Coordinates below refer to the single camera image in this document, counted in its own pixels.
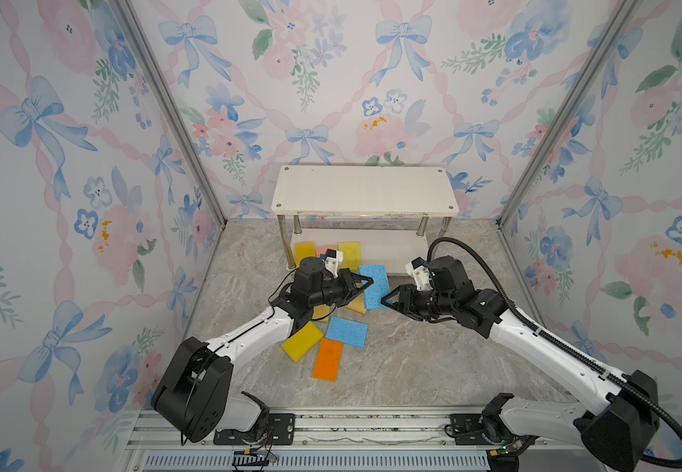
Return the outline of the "yellow porous sponge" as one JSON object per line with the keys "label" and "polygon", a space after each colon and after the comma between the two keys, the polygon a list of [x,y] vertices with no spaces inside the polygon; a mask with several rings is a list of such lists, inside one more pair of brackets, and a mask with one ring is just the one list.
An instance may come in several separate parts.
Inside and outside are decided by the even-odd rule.
{"label": "yellow porous sponge", "polygon": [[343,254],[340,268],[357,273],[362,265],[362,245],[360,242],[341,242],[337,246],[337,251]]}

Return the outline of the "pink sponge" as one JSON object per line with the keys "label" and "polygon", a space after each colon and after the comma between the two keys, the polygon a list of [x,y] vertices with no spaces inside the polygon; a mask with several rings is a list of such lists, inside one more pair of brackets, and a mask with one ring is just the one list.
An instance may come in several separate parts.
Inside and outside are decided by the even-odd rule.
{"label": "pink sponge", "polygon": [[328,250],[336,251],[336,250],[337,250],[337,246],[336,246],[336,245],[316,246],[316,247],[315,247],[315,255],[317,255],[317,257],[320,258],[320,257],[322,257],[323,255],[325,255],[325,254],[327,253]]}

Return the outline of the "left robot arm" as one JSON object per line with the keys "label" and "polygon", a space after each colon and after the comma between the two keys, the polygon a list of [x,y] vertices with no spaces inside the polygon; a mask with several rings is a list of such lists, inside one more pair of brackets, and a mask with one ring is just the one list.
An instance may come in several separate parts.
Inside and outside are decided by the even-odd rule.
{"label": "left robot arm", "polygon": [[315,308],[345,307],[372,285],[371,277],[350,269],[332,271],[328,260],[304,259],[254,319],[207,341],[184,340],[152,395],[152,409],[176,428],[182,444],[222,431],[246,444],[263,442],[270,408],[245,391],[232,393],[234,373],[297,334],[313,319]]}

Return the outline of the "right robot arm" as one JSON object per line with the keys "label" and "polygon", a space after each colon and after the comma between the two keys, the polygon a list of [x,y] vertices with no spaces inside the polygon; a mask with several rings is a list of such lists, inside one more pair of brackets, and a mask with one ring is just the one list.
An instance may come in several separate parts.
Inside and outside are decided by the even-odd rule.
{"label": "right robot arm", "polygon": [[414,321],[455,321],[507,347],[549,375],[572,395],[566,403],[499,393],[480,414],[478,430],[492,444],[548,438],[582,446],[616,471],[632,471],[659,427],[643,399],[657,397],[642,372],[625,375],[552,334],[511,307],[495,289],[476,289],[461,262],[447,256],[407,267],[412,282],[381,303]]}

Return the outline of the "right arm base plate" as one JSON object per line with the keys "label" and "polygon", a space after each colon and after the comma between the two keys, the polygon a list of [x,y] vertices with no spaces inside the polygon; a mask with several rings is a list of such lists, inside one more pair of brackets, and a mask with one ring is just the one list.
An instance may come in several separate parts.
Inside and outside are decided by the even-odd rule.
{"label": "right arm base plate", "polygon": [[517,436],[499,418],[480,414],[451,414],[444,433],[457,446],[492,446],[491,456],[521,455],[537,440],[536,436]]}

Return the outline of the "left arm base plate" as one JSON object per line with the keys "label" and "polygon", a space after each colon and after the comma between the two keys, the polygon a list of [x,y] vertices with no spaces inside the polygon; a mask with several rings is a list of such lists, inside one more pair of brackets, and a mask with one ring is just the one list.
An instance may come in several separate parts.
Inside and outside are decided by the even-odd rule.
{"label": "left arm base plate", "polygon": [[216,431],[216,446],[291,446],[296,432],[297,416],[293,413],[268,413],[260,417],[248,432]]}

